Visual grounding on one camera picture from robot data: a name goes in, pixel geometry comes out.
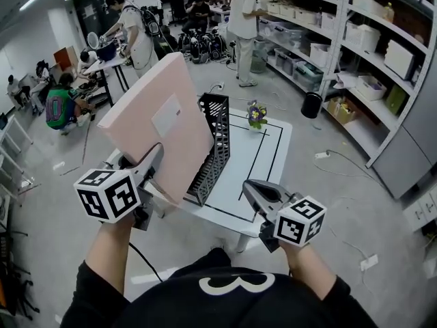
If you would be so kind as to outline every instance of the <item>white pants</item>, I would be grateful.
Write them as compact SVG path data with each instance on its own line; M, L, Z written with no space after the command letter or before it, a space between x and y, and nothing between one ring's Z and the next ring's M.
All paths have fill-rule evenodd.
M44 106L42 105L38 95L46 86L47 83L45 81L42 81L41 83L36 85L32 90L30 90L30 102L32 104L32 107L36 107L38 111L42 111L44 109Z
M140 44L132 47L130 56L132 57L133 66L139 78L159 61L154 50L153 40L150 37L146 37Z
M255 39L243 39L239 36L236 38L236 57L237 57L237 76L240 77L240 83L248 83L252 66L252 54Z

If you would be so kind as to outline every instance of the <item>gray floor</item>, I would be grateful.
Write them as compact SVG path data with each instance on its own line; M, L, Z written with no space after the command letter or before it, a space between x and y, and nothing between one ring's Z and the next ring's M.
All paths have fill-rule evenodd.
M437 282L427 281L421 267L423 237L409 231L401 206L374 181L330 174L313 164L315 153L331 149L364 166L364 153L324 114L315 122L322 130L316 130L300 114L302 94L271 71L256 76L258 87L240 89L235 73L223 64L210 62L196 66L189 63L188 67L198 94L209 91L214 82L224 81L223 93L232 97L232 107L245 110L247 99L258 99L269 103L269 117L293 125L283 184L290 191L312 195L329 206L327 223L314 241L315 247L333 270L349 283L352 294L379 326L418 327L434 309L437 295ZM128 82L133 84L135 73L132 69L125 72ZM119 98L122 91L114 74L109 83L114 98ZM287 110L281 111L275 106ZM90 221L83 214L72 192L72 184L114 149L96 127L107 110L107 107L101 109L89 128L85 156L87 126L61 137L46 127L42 116L29 127L35 143L24 154L24 164L40 186L21 196L23 207L14 208L12 224L14 229L30 234L29 238L16 237L14 253L17 263L32 272L35 286L31 297L41 309L41 314L34 315L35 327L59 326L55 315L63 316L68 309L77 268L99 228L98 222ZM24 123L29 122L28 115L20 113L20 117ZM318 165L342 174L362 174L338 156L318 161ZM238 239L233 232L176 213L164 219L154 217L150 230L146 233L134 230L131 241L165 277L204 255L217 237L226 238L231 246ZM377 254L379 257L378 265L366 272L364 283L359 269L363 255L345 242L360 248L366 256ZM277 251L270 255L260 241L255 240L243 254L234 257L233 264L287 273L283 253ZM141 283L133 284L132 277ZM134 299L156 284L152 271L137 254L129 254L126 296ZM20 319L18 325L31 326Z

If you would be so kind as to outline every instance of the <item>person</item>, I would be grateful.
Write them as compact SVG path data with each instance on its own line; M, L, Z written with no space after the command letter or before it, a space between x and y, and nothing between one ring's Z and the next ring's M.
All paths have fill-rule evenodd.
M41 115L44 111L44 106L40 100L40 92L48 85L50 80L50 73L48 72L48 64L45 61L38 62L36 66L36 75L38 77L38 84L30 90L30 101L33 107L33 113Z
M20 89L18 79L15 79L13 75L10 75L8 78L8 94L15 98L15 101L20 106L20 109L23 108L23 99L21 95L23 94L23 89Z
M228 31L236 41L237 79L240 87L256 86L250 78L253 44L257 36L257 17L266 11L255 11L257 0L231 0Z
M77 64L77 76L81 79L95 79L96 73L85 75L84 72L98 61L97 53L95 51L82 51L80 60Z
M158 63L152 37L145 33L143 15L140 10L127 3L126 0L106 0L106 3L109 8L120 11L122 15L104 36L107 37L120 28L124 28L128 32L128 46L123 55L132 57L135 72L141 78Z
M233 268L214 248L129 303L123 293L134 221L128 215L100 226L61 328L376 327L310 245L281 243L293 277Z
M71 122L82 126L89 118L89 113L82 115L82 110L92 111L95 106L88 105L85 100L71 88L74 79L70 73L63 73L59 78L59 85L48 92L46 101L46 123L54 130L61 130L62 135L67 135L65 130Z
M161 28L161 31L164 35L165 40L169 43L169 45L173 49L173 51L177 51L178 50L178 41L176 40L176 38L174 36L171 35L170 28L168 28L168 26L165 25Z
M183 26L182 31L185 34L190 33L190 29L200 28L202 33L208 28L208 16L210 15L210 7L203 0L193 0L193 3L186 9L188 14L188 22Z

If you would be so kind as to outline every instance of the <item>black shirt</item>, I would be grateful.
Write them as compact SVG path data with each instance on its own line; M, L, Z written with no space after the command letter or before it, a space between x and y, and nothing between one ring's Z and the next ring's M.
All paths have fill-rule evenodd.
M207 20L208 17L198 17L198 16L196 16L196 14L210 14L210 13L211 13L210 6L207 5L206 3L202 3L201 6L195 5L193 7L193 9L191 10L189 16L191 19L195 19L197 21Z
M337 278L320 301L286 275L222 267L170 278L133 303L94 273L79 268L61 328L86 327L376 327L349 286Z

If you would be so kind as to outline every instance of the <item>desk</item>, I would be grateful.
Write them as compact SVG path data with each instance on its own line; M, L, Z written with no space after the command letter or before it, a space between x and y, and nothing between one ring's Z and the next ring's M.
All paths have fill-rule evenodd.
M21 153L21 148L16 144L16 142L10 137L8 131L11 129L12 125L15 124L15 126L19 129L19 131L23 134L25 139L30 142L30 144L33 144L33 140L30 138L30 136L26 133L26 131L22 128L22 126L18 123L18 121L15 119L15 115L8 118L8 123L6 124L5 128L0 131L0 154L2 154L6 160L8 160L14 167L16 167L22 174L24 174L24 169L18 165L14 159L5 151L3 148L3 141L6 139L11 144L12 148L17 151L17 153Z
M225 17L231 14L231 10L223 11L219 6L210 6L210 11L220 18L219 23L225 22Z
M122 87L122 90L124 92L126 92L129 90L129 85L128 85L128 82L126 81L126 78L124 77L124 73L123 73L123 70L121 67L121 65L124 64L125 62L126 62L126 58L121 58L119 55L117 55L117 56L115 56L114 59L112 59L111 61L108 61L108 62L96 61L91 67L89 67L83 73L84 75L89 75L91 73L100 72L100 75L101 75L102 80L104 82L104 89L106 91L106 95L108 97L109 104L111 105L111 107L113 107L114 102L112 101L111 93L109 92L108 82L107 82L106 76L104 75L104 70L107 68L114 68L115 73L117 74L118 81L120 82L120 85ZM126 89L124 89L122 79L120 77L123 78L124 85L126 86Z
M247 202L242 193L242 184L248 178L280 183L292 137L292 125L269 118L263 132L257 133L249 130L246 112L235 109L229 112L231 158L205 206L187 201L173 206L152 184L147 184L146 189L173 208L239 233L237 252L241 253L251 238L259 237L264 222ZM115 150L108 161L118 154L119 150Z

